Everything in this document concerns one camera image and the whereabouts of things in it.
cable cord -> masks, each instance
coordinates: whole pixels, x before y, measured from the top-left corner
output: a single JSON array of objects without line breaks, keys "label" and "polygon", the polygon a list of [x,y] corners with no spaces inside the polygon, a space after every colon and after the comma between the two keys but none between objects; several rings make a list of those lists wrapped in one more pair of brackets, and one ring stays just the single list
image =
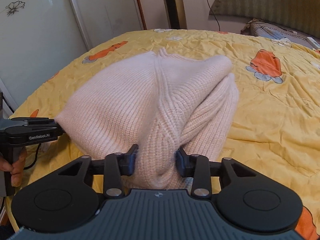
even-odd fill
[{"label": "cable cord", "polygon": [[217,23],[218,23],[218,26],[219,26],[219,32],[220,32],[220,31],[221,31],[221,29],[220,29],[219,21],[218,21],[218,19],[216,18],[216,15],[214,14],[214,12],[213,12],[213,11],[212,11],[212,9],[211,9],[211,6],[210,6],[210,4],[209,4],[209,0],[207,0],[207,3],[208,3],[208,6],[209,6],[209,9],[210,9],[210,12],[213,14],[214,18],[216,19],[216,21],[217,21]]},{"label": "cable cord", "polygon": [[40,146],[41,146],[41,143],[39,143],[39,144],[38,144],[38,147],[37,147],[37,150],[36,150],[35,159],[34,159],[33,163],[31,163],[31,164],[30,164],[29,166],[27,166],[27,167],[24,167],[24,168],[23,168],[24,170],[28,170],[28,169],[32,168],[32,167],[33,167],[33,165],[35,165],[35,164],[36,164],[36,161],[37,161],[37,158],[38,158],[38,152],[39,152]]}]

upholstered headboard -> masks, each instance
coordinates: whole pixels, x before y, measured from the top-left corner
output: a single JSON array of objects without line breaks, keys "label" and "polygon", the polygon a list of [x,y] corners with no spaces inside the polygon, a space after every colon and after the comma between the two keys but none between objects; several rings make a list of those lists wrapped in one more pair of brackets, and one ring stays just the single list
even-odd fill
[{"label": "upholstered headboard", "polygon": [[212,11],[268,20],[320,38],[320,0],[215,0]]}]

human hand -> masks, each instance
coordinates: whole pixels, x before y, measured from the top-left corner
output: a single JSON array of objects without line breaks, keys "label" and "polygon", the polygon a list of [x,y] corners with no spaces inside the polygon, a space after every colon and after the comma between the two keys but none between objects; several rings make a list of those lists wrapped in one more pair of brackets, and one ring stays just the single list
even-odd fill
[{"label": "human hand", "polygon": [[11,185],[13,187],[18,187],[21,185],[26,157],[27,150],[25,147],[22,148],[19,159],[12,165],[9,164],[2,156],[0,156],[0,170],[9,171],[11,173]]}]

ribbed knit fabric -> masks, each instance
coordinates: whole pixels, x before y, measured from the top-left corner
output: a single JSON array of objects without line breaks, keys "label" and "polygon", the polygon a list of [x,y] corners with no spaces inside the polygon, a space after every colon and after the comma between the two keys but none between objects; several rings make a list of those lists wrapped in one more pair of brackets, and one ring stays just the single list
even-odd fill
[{"label": "ribbed knit fabric", "polygon": [[225,56],[198,61],[165,49],[136,55],[92,77],[56,121],[94,159],[137,143],[126,186],[185,188],[190,181],[178,175],[174,153],[183,145],[187,154],[216,160],[238,100],[231,69]]}]

remote control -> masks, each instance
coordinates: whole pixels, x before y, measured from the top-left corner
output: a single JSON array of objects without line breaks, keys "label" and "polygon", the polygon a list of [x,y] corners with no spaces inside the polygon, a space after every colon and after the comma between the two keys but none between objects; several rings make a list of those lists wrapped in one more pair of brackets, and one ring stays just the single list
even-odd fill
[{"label": "remote control", "polygon": [[313,38],[307,37],[307,41],[311,44],[315,49],[320,49],[320,44],[316,42]]}]

